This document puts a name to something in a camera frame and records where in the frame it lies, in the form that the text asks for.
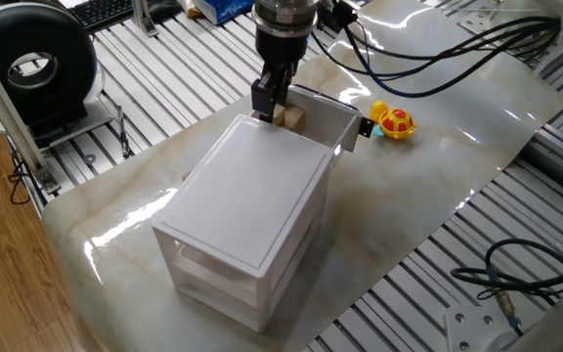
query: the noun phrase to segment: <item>cable connector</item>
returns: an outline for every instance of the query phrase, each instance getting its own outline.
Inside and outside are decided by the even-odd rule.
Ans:
[[[355,9],[343,0],[338,0],[333,4],[332,13],[336,23],[343,28],[358,19]]]
[[[498,282],[498,271],[497,271],[497,269],[495,269],[493,267],[488,267],[488,268],[486,268],[486,273],[488,273],[488,280],[490,280],[493,283]]]
[[[505,291],[499,291],[495,295],[495,299],[497,300],[498,308],[505,318],[507,318],[509,325],[516,331],[518,336],[522,336],[523,332],[520,330],[520,321],[516,318],[514,305],[512,304],[512,300],[509,299],[509,294]]]

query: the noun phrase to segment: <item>metal slotted rail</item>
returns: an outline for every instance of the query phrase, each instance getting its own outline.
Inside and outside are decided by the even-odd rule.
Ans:
[[[459,22],[466,9],[490,7],[485,0],[425,2]],[[94,36],[106,73],[100,100],[115,116],[122,106],[134,154],[163,141],[250,91],[262,61],[255,52],[255,24],[239,16],[223,26],[188,20],[184,14],[157,26],[148,39],[131,22]],[[321,32],[328,46],[335,33]],[[302,63],[320,53],[314,43]],[[563,93],[563,66],[544,79]],[[563,133],[563,112],[550,125]],[[61,193],[124,161],[116,121],[46,153]],[[95,156],[86,163],[86,155]],[[30,193],[38,212],[44,204]],[[563,250],[563,190],[521,159],[475,195],[456,215],[395,269],[366,292],[304,351],[446,351],[443,316],[453,305],[494,305],[478,301],[478,286],[449,275],[460,266],[483,267],[486,249],[498,240],[522,238]],[[42,195],[47,201],[53,197]],[[525,280],[557,275],[563,268],[527,248],[497,253],[497,266]],[[512,296],[524,328],[541,318],[545,303]]]

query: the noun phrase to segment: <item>keyboard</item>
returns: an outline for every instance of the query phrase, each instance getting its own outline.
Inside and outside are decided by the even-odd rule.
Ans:
[[[95,32],[132,16],[131,0],[90,0],[68,11],[89,32]]]

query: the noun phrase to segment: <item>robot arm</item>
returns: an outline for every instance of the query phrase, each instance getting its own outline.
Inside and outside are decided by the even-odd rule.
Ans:
[[[255,48],[264,67],[262,76],[251,85],[251,100],[264,121],[273,121],[275,104],[285,104],[290,80],[317,24],[318,3],[319,0],[255,0]]]

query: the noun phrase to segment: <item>cable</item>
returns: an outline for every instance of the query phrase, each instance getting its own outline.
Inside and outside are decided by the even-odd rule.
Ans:
[[[8,182],[15,184],[12,189],[12,193],[10,194],[10,202],[14,205],[22,205],[30,201],[30,197],[22,201],[15,200],[15,193],[17,192],[17,188],[19,184],[22,182],[23,177],[29,177],[28,174],[21,172],[21,168],[23,167],[23,161],[18,156],[19,151],[12,152],[12,162],[15,164],[15,170],[13,171],[12,175],[8,175]]]
[[[490,49],[490,48],[482,48],[486,45],[490,45],[496,41],[500,41],[502,39],[508,38],[510,36],[514,36],[516,34],[522,33],[522,32],[527,32],[527,33],[535,33],[536,31],[540,30],[539,27],[531,27],[531,26],[526,26],[526,27],[521,27],[518,29],[515,29],[511,32],[508,33],[503,33],[501,35],[497,35],[494,38],[487,40],[484,39],[482,37],[482,35],[484,35],[484,33],[480,33],[478,35],[476,35],[475,37],[472,37],[471,39],[460,43],[459,45],[443,51],[442,53],[440,53],[439,55],[433,57],[434,59],[432,59],[429,63],[423,64],[422,66],[416,67],[416,68],[412,68],[403,72],[396,72],[396,73],[375,73],[374,75],[379,76],[379,77],[392,77],[389,79],[382,79],[382,81],[389,81],[389,80],[393,80],[393,79],[398,79],[401,77],[405,77],[414,73],[418,73],[420,71],[422,71],[423,69],[437,63],[440,60],[443,59],[448,59],[448,58],[452,58],[455,56],[459,56],[459,55],[463,55],[466,53],[469,53],[471,51],[475,51],[475,50],[495,50],[495,49]],[[361,69],[357,69],[357,68],[353,68],[350,66],[346,66],[343,63],[341,63],[340,61],[338,61],[334,56],[331,55],[331,53],[327,50],[327,48],[325,47],[325,45],[323,44],[323,42],[319,39],[319,37],[317,37],[315,32],[312,32],[312,37],[314,38],[314,40],[317,42],[317,45],[321,48],[321,50],[327,55],[327,57],[332,60],[335,64],[337,64],[338,66],[341,66],[349,71],[355,72],[357,74],[363,74],[363,75],[369,75],[369,73],[366,70],[361,70]],[[469,48],[464,48],[465,45],[468,45],[472,42],[474,42],[477,39],[481,39],[482,41],[480,43],[477,43]]]
[[[493,253],[497,249],[510,244],[525,245],[540,250],[563,264],[563,254],[559,253],[553,248],[528,240],[508,239],[496,242],[488,249],[485,256],[485,269],[456,268],[451,270],[451,275],[458,280],[470,284],[485,286],[487,289],[481,291],[477,296],[477,298],[480,300],[493,297],[502,291],[512,290],[539,296],[540,298],[544,299],[549,305],[554,305],[555,302],[550,298],[550,296],[559,297],[559,293],[563,293],[563,288],[559,290],[553,290],[551,289],[551,287],[563,284],[563,274],[551,279],[529,283],[519,278],[505,274],[497,270],[492,265]],[[488,278],[482,279],[480,278],[480,276],[487,276]]]
[[[559,24],[558,20],[550,19],[550,18],[547,18],[547,17],[527,17],[527,18],[523,18],[523,19],[518,19],[518,20],[506,22],[506,23],[497,25],[497,26],[495,26],[491,29],[484,30],[483,32],[480,32],[479,34],[476,34],[476,35],[472,36],[471,38],[465,40],[460,45],[468,45],[468,44],[470,44],[470,43],[472,43],[476,40],[480,40],[480,39],[485,38],[486,36],[488,36],[488,34],[492,34],[496,31],[499,31],[499,30],[502,30],[502,29],[507,29],[511,26],[523,24],[523,23],[528,23],[528,22],[546,22],[546,23],[552,22],[552,23]],[[355,33],[352,33],[352,36],[355,40],[362,42],[362,38],[360,38]],[[391,56],[393,58],[398,58],[398,59],[428,61],[428,60],[436,59],[438,57],[438,56],[416,56],[416,55],[399,54],[399,53],[394,53],[394,52],[391,52],[391,51],[388,51],[388,50],[385,50],[385,49],[377,48],[374,45],[371,45],[369,43],[362,42],[362,44],[368,45],[368,47],[371,48],[372,51],[374,51],[375,53],[380,53],[380,54]]]
[[[461,81],[462,79],[466,78],[468,75],[470,75],[471,73],[473,73],[475,70],[477,70],[477,68],[481,67],[482,65],[484,65],[486,62],[488,62],[489,60],[491,60],[493,57],[495,57],[496,55],[498,55],[499,53],[505,51],[505,49],[507,49],[509,46],[517,43],[518,41],[526,38],[529,34],[528,33],[521,33],[519,35],[517,35],[514,38],[511,38],[509,40],[507,40],[506,42],[504,42],[503,44],[499,45],[495,50],[492,51],[492,53],[490,53],[489,55],[485,56],[482,60],[480,60],[478,63],[476,63],[475,65],[473,65],[471,68],[469,68],[468,70],[466,70],[464,73],[460,74],[459,76],[457,76],[456,78],[452,79],[451,81],[438,86],[436,88],[433,88],[429,91],[425,91],[425,92],[419,92],[419,93],[408,93],[408,92],[402,92],[399,90],[396,90],[390,86],[387,86],[386,84],[384,84],[379,77],[377,77],[372,70],[370,69],[370,67],[368,66],[366,60],[364,60],[364,57],[361,55],[360,53],[360,49],[358,48],[358,44],[356,43],[355,40],[352,39],[352,34],[351,31],[349,30],[349,27],[344,27],[344,31],[347,34],[347,37],[349,38],[349,40],[351,41],[351,45],[353,46],[353,50],[356,53],[356,56],[358,57],[358,59],[360,60],[360,62],[362,63],[362,66],[366,69],[366,71],[368,72],[368,75],[370,75],[370,77],[372,78],[372,80],[377,83],[377,85],[379,85],[381,88],[383,88],[384,90],[386,90],[387,92],[400,96],[400,97],[404,97],[404,98],[424,98],[424,97],[429,97],[431,95],[434,95],[436,93],[440,93],[442,91],[444,91],[445,89],[448,89],[452,86],[454,86],[455,84],[457,84],[459,81]]]

